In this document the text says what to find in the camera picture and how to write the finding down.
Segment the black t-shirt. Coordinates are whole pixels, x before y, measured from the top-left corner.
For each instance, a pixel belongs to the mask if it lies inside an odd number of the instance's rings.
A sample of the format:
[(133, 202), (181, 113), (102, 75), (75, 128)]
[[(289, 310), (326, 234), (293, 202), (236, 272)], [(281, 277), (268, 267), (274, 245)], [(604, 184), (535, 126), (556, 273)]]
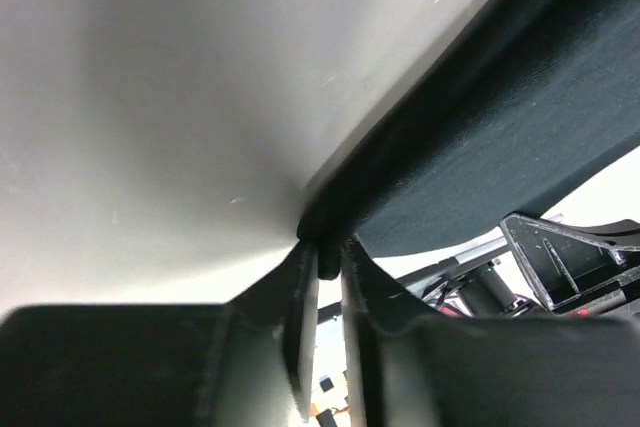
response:
[(639, 0), (490, 0), (319, 189), (319, 274), (539, 217), (639, 144)]

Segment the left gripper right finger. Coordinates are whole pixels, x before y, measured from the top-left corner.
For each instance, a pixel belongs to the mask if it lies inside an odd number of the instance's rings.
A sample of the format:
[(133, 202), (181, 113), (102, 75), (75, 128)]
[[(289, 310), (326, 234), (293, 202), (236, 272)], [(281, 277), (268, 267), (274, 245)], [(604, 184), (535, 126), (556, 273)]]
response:
[(342, 247), (340, 269), (351, 424), (433, 426), (435, 408), (413, 331), (428, 308), (357, 239)]

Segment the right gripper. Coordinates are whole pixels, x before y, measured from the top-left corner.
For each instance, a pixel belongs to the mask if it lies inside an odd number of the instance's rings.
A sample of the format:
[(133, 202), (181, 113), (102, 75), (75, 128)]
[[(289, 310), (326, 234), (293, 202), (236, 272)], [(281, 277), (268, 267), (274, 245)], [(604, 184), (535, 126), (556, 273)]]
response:
[(519, 213), (500, 228), (548, 311), (612, 311), (639, 299), (639, 224), (574, 227)]

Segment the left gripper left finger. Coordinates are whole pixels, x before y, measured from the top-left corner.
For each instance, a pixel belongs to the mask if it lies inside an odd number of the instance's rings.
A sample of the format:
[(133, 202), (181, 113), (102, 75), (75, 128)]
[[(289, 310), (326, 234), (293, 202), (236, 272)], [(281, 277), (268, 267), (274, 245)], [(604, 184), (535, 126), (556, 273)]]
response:
[(221, 422), (305, 422), (318, 315), (317, 251), (298, 243), (232, 303), (219, 361)]

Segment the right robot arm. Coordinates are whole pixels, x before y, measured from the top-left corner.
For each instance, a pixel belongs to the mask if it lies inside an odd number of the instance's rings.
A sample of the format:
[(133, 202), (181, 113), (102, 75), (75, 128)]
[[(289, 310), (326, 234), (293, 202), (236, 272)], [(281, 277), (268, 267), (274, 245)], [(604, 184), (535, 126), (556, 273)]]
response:
[(638, 311), (639, 224), (575, 227), (513, 213), (500, 236), (399, 283), (452, 316), (588, 317)]

